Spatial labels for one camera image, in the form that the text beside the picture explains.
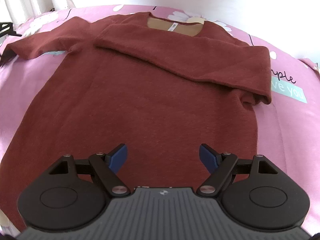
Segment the dark red knit sweater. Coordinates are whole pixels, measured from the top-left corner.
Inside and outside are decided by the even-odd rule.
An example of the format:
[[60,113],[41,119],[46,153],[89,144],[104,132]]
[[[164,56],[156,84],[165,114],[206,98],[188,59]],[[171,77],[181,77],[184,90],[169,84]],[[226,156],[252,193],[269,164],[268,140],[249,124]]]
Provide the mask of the dark red knit sweater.
[[251,158],[253,106],[271,102],[266,47],[221,26],[171,23],[149,12],[59,27],[10,43],[1,65],[50,51],[66,56],[28,107],[1,163],[1,210],[19,230],[20,193],[64,154],[79,159],[119,144],[119,177],[136,186],[198,187],[199,146]]

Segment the pink floral bed sheet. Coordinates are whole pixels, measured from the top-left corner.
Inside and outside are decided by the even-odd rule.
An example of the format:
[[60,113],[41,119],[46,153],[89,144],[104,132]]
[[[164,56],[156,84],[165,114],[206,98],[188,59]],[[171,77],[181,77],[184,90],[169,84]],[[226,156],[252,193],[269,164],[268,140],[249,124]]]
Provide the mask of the pink floral bed sheet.
[[[319,232],[319,68],[292,57],[258,36],[213,18],[233,37],[270,51],[272,103],[255,107],[258,152],[266,155],[309,195],[304,229]],[[48,52],[30,61],[15,59],[1,69],[1,153],[5,153],[35,95],[65,57]]]

